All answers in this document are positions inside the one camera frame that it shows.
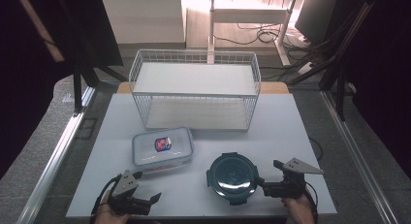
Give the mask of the white wire two-tier rack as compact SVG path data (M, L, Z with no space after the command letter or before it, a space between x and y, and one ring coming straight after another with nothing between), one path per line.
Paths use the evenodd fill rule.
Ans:
M261 90L249 51L140 49L129 87L147 129L249 129Z

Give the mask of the aluminium rail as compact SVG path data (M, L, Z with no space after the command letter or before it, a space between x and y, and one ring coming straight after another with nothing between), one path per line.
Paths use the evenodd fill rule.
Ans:
M47 193L58 173L63 159L69 149L73 138L79 129L84 118L84 113L91 102L96 89L87 86L80 98L79 112L74 113L69 119L63 134L61 135L53 153L51 154L32 194L23 208L16 224L33 224L42 205L46 199Z
M372 202L374 203L382 221L384 224L398 224L398 220L395 217L392 206L390 205L387 196L385 195L382 187L375 178L368 164L366 163L363 154L361 153L357 142L355 141L346 122L337 114L336 103L332 98L332 95L328 91L321 91L323 101L325 102L327 109L333 119L333 122L344 141L347 150L349 151L351 158L356 165L356 168L364 182L364 186L370 195Z

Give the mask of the wooden table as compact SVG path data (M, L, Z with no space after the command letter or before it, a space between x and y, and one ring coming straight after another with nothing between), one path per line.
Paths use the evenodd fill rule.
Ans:
M128 82L122 82L118 88L117 93L129 94L131 89ZM263 81L261 83L261 94L288 94L289 89L284 82L281 81Z

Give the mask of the white power strip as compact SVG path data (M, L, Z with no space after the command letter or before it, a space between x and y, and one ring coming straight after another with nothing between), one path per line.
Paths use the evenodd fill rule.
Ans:
M311 69L313 69L315 66L316 64L314 62L307 62L298 70L298 74L303 75L307 73L308 71L310 71Z

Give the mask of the white desk frame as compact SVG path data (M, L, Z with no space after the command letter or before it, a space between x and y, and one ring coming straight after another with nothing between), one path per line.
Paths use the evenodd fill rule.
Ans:
M281 63L290 67L291 63L284 48L284 39L297 0L292 0L289 7L283 10L269 9L216 9L214 0L210 0L209 34L207 50L214 51L215 23L267 23L280 24L278 37L274 40Z

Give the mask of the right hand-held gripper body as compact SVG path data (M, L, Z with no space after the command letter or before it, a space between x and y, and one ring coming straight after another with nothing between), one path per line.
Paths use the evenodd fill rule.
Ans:
M299 198L305 191L305 175L322 175L323 170L315 168L300 159L294 157L284 163L280 170L283 173L283 180L279 182L265 182L264 194L272 198Z

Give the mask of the dark green round container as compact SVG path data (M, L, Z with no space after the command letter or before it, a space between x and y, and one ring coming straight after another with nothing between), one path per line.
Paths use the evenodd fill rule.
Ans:
M206 183L231 206L247 203L257 188L257 167L237 152L222 153L206 171Z

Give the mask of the white cabinet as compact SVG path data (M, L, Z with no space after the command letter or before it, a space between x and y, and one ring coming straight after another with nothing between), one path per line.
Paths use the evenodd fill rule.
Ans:
M120 44L184 43L181 0L103 0Z

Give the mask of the black metal stand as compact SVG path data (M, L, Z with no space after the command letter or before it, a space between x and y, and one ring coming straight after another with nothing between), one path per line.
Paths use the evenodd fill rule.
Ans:
M345 120L343 104L346 82L346 71L343 67L342 60L371 8L372 4L369 4L365 0L361 0L356 9L347 17L346 26L348 30L343 30L343 38L339 41L339 45L334 54L329 59L319 63L310 71L288 82L288 85L295 85L320 72L325 72L318 83L319 89L321 91L328 91L334 84L336 84L334 110L342 121Z
M109 76L119 81L126 81L127 79L117 73L114 69L106 65L98 65L97 68ZM81 80L84 80L88 86L95 88L100 82L94 67L84 57L80 56L74 63L74 99L75 99L75 114L81 113L84 104L82 102Z

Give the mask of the person's right hand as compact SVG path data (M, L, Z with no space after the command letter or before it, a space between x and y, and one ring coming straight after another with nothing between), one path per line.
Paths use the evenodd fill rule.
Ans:
M297 199L282 198L283 206L288 210L295 224L315 224L309 200L301 195Z

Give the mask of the clear rectangular food container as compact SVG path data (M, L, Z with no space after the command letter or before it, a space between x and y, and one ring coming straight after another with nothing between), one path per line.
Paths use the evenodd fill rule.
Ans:
M138 170L153 173L188 163L194 144L191 131L178 127L138 134L132 140L132 150Z

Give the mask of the dark curtain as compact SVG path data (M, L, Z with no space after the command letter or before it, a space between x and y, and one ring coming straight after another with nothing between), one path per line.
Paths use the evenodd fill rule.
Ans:
M103 0L29 0L65 60L55 62L19 0L0 0L0 178L12 166L75 60L120 66Z
M358 111L411 176L411 0L375 0L344 68Z

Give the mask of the beige slanted bar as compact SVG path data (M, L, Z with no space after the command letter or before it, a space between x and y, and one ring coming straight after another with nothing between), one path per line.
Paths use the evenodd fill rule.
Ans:
M21 3L23 9L25 10L25 12L28 14L29 18L33 22L37 32L39 33L42 41L46 45L47 50L50 53L53 60L55 62L63 62L65 60L64 56L62 55L58 46L55 44L55 41L52 39L51 35L49 34L43 22L41 21L37 12L34 10L30 1L29 0L19 0L19 2Z

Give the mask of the person's left hand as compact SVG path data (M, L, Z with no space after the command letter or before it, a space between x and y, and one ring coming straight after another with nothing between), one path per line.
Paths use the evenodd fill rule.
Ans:
M116 214L107 204L110 192L107 192L97 208L92 224L126 224L130 214Z

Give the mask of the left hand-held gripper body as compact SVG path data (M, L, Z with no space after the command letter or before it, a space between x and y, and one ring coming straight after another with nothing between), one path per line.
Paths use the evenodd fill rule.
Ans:
M134 197L138 186L138 179L134 179L133 174L129 170L126 170L119 176L119 180L111 189L108 198L110 208L119 215L148 215L151 203L147 200Z

